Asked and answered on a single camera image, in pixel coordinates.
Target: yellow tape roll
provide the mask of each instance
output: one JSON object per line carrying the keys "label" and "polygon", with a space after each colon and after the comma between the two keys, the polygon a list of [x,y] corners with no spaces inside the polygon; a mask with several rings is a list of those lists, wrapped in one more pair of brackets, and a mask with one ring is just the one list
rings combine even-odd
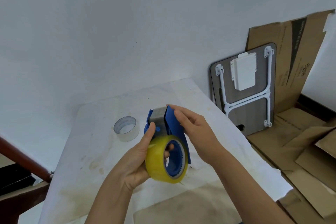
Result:
{"label": "yellow tape roll", "polygon": [[[166,167],[163,154],[169,143],[174,144],[174,150],[170,152],[168,167]],[[188,151],[176,136],[155,137],[149,144],[145,163],[152,179],[179,183],[187,172]]]}

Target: metal plate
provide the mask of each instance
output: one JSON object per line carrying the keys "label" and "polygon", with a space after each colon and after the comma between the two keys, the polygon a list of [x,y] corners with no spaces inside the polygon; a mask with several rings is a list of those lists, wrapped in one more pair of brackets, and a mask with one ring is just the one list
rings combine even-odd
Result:
{"label": "metal plate", "polygon": [[[271,122],[273,122],[274,115],[274,85],[275,85],[275,60],[276,60],[276,45],[274,43],[265,44],[255,49],[247,51],[247,53],[257,53],[257,71],[255,73],[256,84],[245,90],[236,90],[234,82],[231,78],[230,61],[237,58],[238,55],[229,57],[224,60],[217,61],[210,66],[210,78],[214,91],[215,103],[222,111],[224,110],[224,104],[221,96],[221,82],[219,76],[216,75],[215,67],[221,64],[224,68],[224,84],[225,95],[228,103],[234,103],[238,100],[244,99],[251,95],[257,94],[263,91],[267,86],[267,61],[268,58],[264,57],[264,49],[266,46],[271,46],[274,49],[274,55],[272,56],[272,71],[271,71]],[[230,111],[229,119],[240,129],[244,127],[241,132],[244,136],[253,134],[260,130],[265,129],[264,120],[267,119],[267,101],[266,99],[259,99],[241,107],[235,108]]]}

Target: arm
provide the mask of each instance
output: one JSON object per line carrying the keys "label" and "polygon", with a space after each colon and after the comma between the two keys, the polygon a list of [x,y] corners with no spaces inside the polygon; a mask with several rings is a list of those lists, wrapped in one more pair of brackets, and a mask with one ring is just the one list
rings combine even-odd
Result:
{"label": "arm", "polygon": [[219,143],[203,116],[183,107],[170,107],[175,109],[176,118],[199,156],[216,171],[244,224],[294,224],[241,163]]}
{"label": "arm", "polygon": [[[149,175],[145,158],[149,143],[155,133],[152,122],[140,142],[131,148],[115,165],[101,185],[85,224],[123,224],[133,189],[144,183]],[[169,157],[169,145],[164,158]]]}

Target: white metal bracket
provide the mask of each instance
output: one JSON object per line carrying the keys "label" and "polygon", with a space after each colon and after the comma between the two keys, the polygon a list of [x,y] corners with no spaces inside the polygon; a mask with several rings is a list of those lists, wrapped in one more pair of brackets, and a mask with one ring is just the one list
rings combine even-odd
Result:
{"label": "white metal bracket", "polygon": [[239,101],[236,101],[234,103],[228,103],[226,101],[226,95],[225,95],[225,86],[224,86],[224,69],[221,64],[218,64],[216,66],[216,75],[220,77],[220,85],[222,88],[222,97],[223,97],[223,102],[224,102],[224,112],[226,116],[229,116],[229,112],[237,107],[246,105],[248,103],[251,103],[253,101],[256,101],[261,98],[266,98],[267,100],[267,120],[264,121],[264,126],[265,127],[271,127],[271,99],[270,99],[270,88],[271,88],[271,69],[272,69],[272,55],[274,54],[274,50],[271,48],[271,46],[267,46],[264,49],[264,57],[268,57],[268,63],[267,63],[267,86],[266,88],[252,96],[249,96],[247,98],[241,99]]}

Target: black hole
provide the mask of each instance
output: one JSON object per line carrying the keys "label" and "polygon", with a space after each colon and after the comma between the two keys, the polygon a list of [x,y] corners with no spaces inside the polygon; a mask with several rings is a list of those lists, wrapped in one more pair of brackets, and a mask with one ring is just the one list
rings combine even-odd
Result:
{"label": "black hole", "polygon": [[237,125],[236,126],[240,131],[244,131],[245,126],[243,124]]}

